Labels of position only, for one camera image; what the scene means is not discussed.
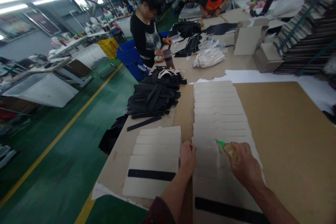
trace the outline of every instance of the black strip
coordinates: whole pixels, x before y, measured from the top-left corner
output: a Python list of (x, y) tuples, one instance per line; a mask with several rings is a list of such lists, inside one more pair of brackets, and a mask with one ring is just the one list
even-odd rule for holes
[(149, 119), (146, 120), (146, 121), (140, 122), (140, 123), (135, 124), (135, 125), (133, 125), (133, 126), (129, 126), (129, 127), (127, 128), (127, 131), (135, 130), (136, 128), (140, 128), (140, 127), (142, 127), (142, 126), (145, 126), (145, 125), (147, 125), (147, 124), (153, 123), (153, 122), (155, 122), (155, 121), (159, 121), (159, 120), (161, 120), (161, 118), (162, 118), (161, 116), (156, 116), (156, 117), (149, 118)]
[(129, 169), (128, 177), (138, 177), (143, 179), (155, 179), (163, 181), (172, 181), (176, 173), (167, 172), (167, 171), (151, 171), (151, 170), (137, 170)]
[(252, 224), (270, 224), (263, 213), (195, 197), (195, 208)]

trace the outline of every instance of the stacked sheets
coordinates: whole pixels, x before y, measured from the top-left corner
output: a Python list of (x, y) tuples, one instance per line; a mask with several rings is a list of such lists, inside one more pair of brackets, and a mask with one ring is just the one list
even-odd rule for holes
[(264, 223), (266, 217), (235, 178), (227, 155), (216, 143), (216, 139), (247, 142), (263, 168), (236, 88), (231, 81), (194, 83), (194, 97), (194, 223)]
[(140, 130), (129, 160), (123, 194), (160, 197), (179, 170), (181, 127)]

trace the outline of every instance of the brown cardboard sheet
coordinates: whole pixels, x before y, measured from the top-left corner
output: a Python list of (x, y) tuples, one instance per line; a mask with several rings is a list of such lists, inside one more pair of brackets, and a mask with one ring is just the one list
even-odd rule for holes
[[(267, 186), (305, 224), (335, 223), (336, 128), (296, 82), (234, 84), (248, 117)], [(192, 139), (192, 85), (182, 85), (181, 98), (162, 120), (142, 128), (180, 126), (182, 142)], [(152, 200), (122, 195), (128, 162), (143, 119), (127, 119), (97, 182), (116, 197), (150, 207)], [(184, 195), (180, 223), (192, 223), (192, 183)]]

